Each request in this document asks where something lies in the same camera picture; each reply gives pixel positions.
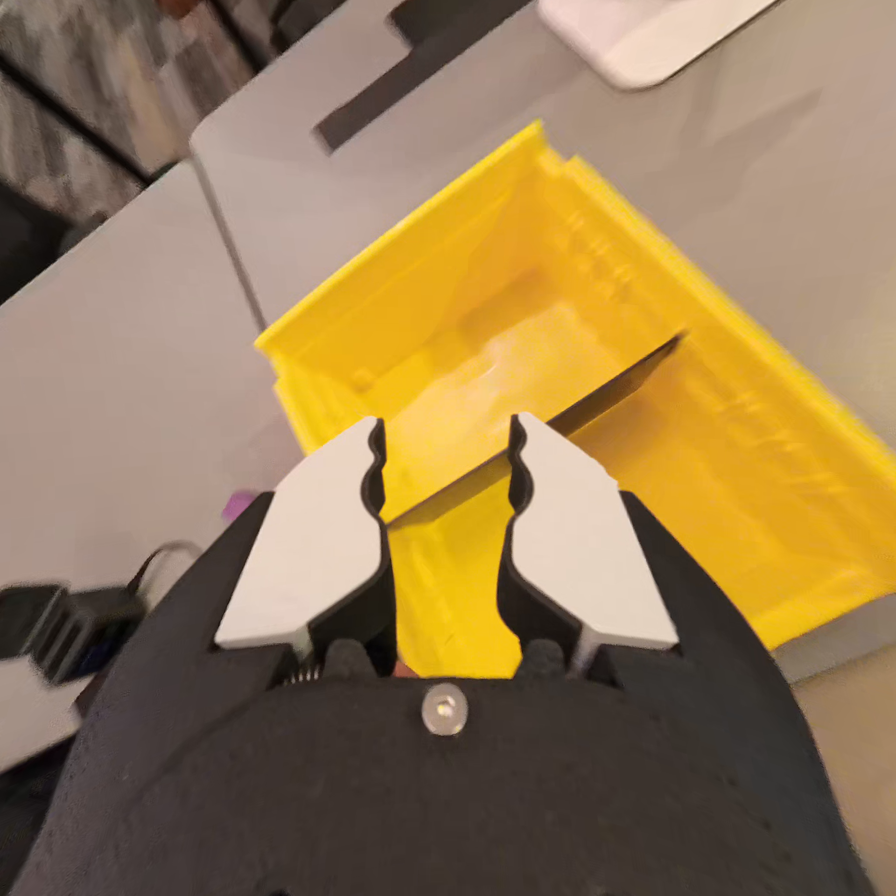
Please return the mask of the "black bin divider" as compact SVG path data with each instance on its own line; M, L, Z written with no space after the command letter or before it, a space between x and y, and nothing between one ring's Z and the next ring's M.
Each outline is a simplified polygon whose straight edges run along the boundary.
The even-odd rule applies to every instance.
M581 431L641 389L657 368L677 351L686 336L687 330L678 331L666 342L663 342L647 355L624 369L613 379L602 384L573 405L556 414L553 418L546 420L546 425L566 438ZM404 524L415 513L433 508L442 499L457 501L456 494L459 495L464 490L472 489L476 491L481 489L482 485L479 484L479 481L498 474L498 467L507 458L508 452L508 447L503 448L497 454L492 455L483 463L467 471L463 476L441 488L424 501L388 521L386 523L387 528L394 529Z

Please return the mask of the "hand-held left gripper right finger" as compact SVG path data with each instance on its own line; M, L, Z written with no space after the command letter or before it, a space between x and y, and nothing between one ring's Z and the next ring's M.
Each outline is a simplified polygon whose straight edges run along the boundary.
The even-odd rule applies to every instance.
M616 480L531 413L511 418L508 460L497 608L521 653L551 642L566 672L583 676L605 646L677 647Z

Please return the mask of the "large yellow plastic bin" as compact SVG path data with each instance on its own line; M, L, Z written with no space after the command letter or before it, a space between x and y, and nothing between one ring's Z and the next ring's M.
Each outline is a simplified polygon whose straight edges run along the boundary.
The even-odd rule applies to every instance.
M309 455L385 421L398 646L509 677L497 577L511 415L550 420L680 337L574 434L767 648L894 593L894 454L539 122L378 238L256 342Z

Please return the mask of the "white flat monitor base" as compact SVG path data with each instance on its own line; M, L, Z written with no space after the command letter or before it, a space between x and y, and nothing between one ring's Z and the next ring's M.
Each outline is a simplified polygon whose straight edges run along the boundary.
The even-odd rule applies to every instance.
M773 1L538 1L545 27L609 84L663 84Z

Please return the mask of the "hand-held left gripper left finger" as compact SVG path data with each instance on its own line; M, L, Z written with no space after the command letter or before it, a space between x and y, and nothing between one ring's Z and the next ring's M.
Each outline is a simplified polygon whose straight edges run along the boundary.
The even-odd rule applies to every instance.
M323 666L359 643L378 676L398 660L392 556L381 511L385 421L366 417L279 483L214 636L222 650L287 645Z

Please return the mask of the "black boxy device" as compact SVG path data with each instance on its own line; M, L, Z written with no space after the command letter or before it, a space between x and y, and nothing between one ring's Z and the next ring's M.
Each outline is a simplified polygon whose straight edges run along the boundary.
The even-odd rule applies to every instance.
M51 686L93 676L114 660L146 615L142 599L126 586L6 586L1 659L29 658Z

